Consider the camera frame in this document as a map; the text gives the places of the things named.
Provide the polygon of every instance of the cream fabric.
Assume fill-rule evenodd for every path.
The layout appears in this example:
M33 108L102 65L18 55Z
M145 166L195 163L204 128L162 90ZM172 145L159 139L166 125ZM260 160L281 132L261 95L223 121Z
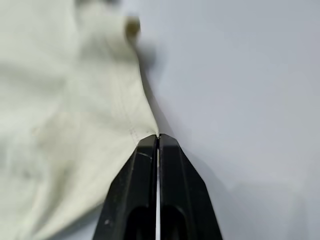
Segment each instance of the cream fabric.
M105 3L0 0L0 239L43 240L101 204L158 133L126 36Z

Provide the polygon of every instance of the white background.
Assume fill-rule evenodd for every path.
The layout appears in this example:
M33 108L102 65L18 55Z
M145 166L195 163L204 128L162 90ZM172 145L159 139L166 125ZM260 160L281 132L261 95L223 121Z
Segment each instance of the white background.
M224 240L320 239L320 2L124 0L146 94ZM96 211L57 240L90 240Z

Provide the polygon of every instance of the white surface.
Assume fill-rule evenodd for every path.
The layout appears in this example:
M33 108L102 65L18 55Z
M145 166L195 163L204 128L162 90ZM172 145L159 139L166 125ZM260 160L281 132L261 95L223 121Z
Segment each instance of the white surface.
M127 39L139 21L74 0L0 11L0 239L44 240L102 204L158 133Z
M204 178L224 239L320 239L319 2L123 4L155 43L160 130Z

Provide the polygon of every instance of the cloth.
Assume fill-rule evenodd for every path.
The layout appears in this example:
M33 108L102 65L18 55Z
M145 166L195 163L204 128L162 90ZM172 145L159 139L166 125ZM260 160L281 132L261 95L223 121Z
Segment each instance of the cloth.
M158 134L138 30L102 2L0 0L1 240L44 240L100 205Z

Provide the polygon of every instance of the black plastic jaw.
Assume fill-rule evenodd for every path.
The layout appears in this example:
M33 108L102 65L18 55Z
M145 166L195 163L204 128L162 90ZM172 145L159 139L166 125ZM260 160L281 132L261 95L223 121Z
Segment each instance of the black plastic jaw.
M222 240L206 185L178 142L141 140L113 180L93 240L154 240L157 151L161 240Z

